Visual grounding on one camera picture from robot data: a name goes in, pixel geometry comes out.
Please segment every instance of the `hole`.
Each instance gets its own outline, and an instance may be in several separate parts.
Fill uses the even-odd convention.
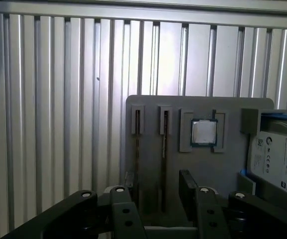
[[[217,223],[216,222],[210,222],[209,225],[213,228],[217,227]]]
[[[120,187],[120,188],[116,188],[115,190],[116,190],[117,192],[123,192],[123,191],[124,191],[124,188],[121,188],[121,187]]]
[[[84,198],[87,198],[87,197],[90,197],[91,196],[91,193],[89,192],[89,193],[83,193],[82,194],[82,197],[84,197]]]
[[[132,222],[132,221],[126,221],[124,224],[125,224],[127,227],[130,227],[130,226],[132,226],[133,222]]]

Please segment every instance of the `white label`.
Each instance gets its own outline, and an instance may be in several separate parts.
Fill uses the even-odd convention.
[[[287,191],[287,136],[261,131],[249,157],[252,173]]]

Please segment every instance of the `metal bolt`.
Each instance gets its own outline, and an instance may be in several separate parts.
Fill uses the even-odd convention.
[[[236,193],[235,196],[236,196],[236,197],[239,197],[239,198],[244,198],[244,197],[245,197],[245,195],[242,194],[242,193]]]
[[[84,194],[82,194],[82,196],[84,197],[84,198],[87,198],[87,197],[89,197],[91,195],[91,193],[84,193]]]
[[[201,192],[207,193],[208,189],[207,188],[201,188]]]

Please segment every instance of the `corrugated metal wall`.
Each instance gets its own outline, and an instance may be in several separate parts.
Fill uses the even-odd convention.
[[[0,237],[118,184],[134,94],[287,109],[287,17],[0,2]]]

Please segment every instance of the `gray mounting plate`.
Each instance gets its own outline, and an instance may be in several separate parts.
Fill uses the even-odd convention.
[[[270,99],[178,96],[130,96],[126,102],[125,172],[134,172],[136,153],[135,110],[140,113],[139,211],[146,225],[188,226],[178,194],[179,170],[188,169],[198,186],[211,187],[227,197],[237,190],[237,173],[246,167],[248,136],[240,132],[241,109],[273,109]],[[161,212],[161,156],[163,110],[170,112],[166,211]],[[189,119],[210,119],[216,110],[217,148],[190,148]]]

